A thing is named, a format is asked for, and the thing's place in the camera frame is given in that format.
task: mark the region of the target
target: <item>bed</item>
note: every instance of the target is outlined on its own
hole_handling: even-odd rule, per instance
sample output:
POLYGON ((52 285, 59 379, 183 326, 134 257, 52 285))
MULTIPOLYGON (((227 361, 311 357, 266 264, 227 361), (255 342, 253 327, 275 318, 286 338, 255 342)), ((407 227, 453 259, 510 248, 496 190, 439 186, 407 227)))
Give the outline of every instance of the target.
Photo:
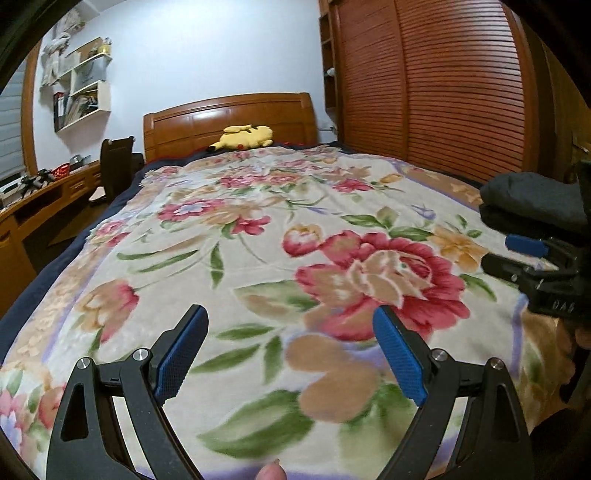
POLYGON ((253 478, 277 457, 292 479, 376 478, 415 412, 372 333, 381 303, 458 360, 503 359, 528 427, 540 421, 560 380, 556 324, 480 269, 488 251, 526 259, 481 222, 477 189, 314 146, 305 93, 178 106, 146 115, 144 134, 149 165, 0 322, 2 428, 41 478, 75 362, 152 345, 192 304, 210 333, 165 411, 208 480, 253 478), (205 153, 235 124, 269 125, 283 144, 205 153))

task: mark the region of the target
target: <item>pikachu plush toy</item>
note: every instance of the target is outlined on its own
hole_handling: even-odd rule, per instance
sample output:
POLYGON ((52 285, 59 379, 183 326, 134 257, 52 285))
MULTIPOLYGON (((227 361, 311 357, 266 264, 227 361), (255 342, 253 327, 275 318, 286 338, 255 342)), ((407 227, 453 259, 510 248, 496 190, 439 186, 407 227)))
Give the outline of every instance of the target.
POLYGON ((273 130, 269 127, 228 127, 220 141, 211 145, 207 151, 215 152, 221 148, 243 150, 247 148, 269 147, 273 143, 273 130))

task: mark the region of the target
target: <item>sliding wardrobe door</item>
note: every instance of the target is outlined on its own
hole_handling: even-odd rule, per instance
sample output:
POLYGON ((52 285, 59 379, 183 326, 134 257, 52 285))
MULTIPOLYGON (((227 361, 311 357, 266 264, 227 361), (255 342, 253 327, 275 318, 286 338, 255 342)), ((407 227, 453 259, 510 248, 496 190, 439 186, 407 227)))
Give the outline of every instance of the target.
POLYGON ((340 140, 350 147, 405 156, 404 59, 393 0, 334 0, 342 90, 340 140))
POLYGON ((407 160, 481 181, 527 168, 526 157, 537 155, 534 142, 526 148, 536 119, 526 112, 521 64, 531 59, 518 51, 511 12, 498 0, 396 4, 408 80, 407 160))
POLYGON ((538 83, 498 0, 333 0, 339 139, 487 181, 538 168, 538 83))

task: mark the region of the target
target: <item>window blind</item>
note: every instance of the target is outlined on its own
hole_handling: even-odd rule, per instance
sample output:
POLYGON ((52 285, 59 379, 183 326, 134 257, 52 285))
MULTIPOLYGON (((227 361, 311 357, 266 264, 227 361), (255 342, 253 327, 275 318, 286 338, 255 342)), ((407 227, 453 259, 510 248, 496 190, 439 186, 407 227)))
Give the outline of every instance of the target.
POLYGON ((0 181, 25 170, 21 144, 21 96, 25 61, 0 94, 0 181))

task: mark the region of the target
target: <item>black chair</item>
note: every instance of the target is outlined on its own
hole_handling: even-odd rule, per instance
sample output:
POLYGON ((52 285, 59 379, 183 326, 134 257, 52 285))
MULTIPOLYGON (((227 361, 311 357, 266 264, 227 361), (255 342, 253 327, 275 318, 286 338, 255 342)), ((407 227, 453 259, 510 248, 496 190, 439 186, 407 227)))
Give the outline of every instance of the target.
POLYGON ((134 176, 144 167, 144 156, 132 153, 134 137, 106 139, 100 148, 100 179, 110 203, 127 190, 134 176))

